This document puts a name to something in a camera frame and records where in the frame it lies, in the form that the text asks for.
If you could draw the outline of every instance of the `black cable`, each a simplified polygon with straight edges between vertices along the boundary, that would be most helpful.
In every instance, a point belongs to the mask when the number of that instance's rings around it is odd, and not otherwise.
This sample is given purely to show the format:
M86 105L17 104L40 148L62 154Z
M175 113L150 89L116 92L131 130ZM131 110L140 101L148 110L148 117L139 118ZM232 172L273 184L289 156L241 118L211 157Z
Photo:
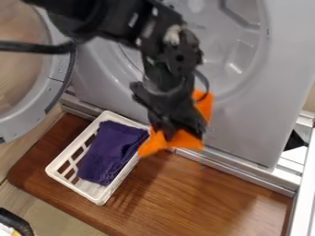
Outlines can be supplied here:
M197 103L199 103L199 102L205 100L206 97L208 97L209 91L210 91L210 83L209 83L209 80L207 79L207 77L203 73L201 73L200 71L194 70L193 73L200 80L200 82L202 82L204 84L204 87L205 87L205 92L204 92L203 96L197 100Z
M66 54L76 50L74 41L67 41L58 45L43 45L16 41L0 41L0 51L13 53L43 53Z

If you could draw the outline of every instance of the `laundry basket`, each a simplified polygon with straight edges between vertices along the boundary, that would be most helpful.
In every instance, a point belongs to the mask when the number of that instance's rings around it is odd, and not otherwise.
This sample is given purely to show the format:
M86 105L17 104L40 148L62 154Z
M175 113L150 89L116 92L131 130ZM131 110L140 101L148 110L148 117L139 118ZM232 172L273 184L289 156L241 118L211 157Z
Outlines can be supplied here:
M136 128L147 129L146 126L124 118L121 115L113 112L103 112L46 168L46 173L55 181L67 186L99 206L104 205L109 200L138 161L137 154L134 154L108 186L84 181L76 176L81 160L88 152L90 145L99 131L99 124L105 121L114 121Z

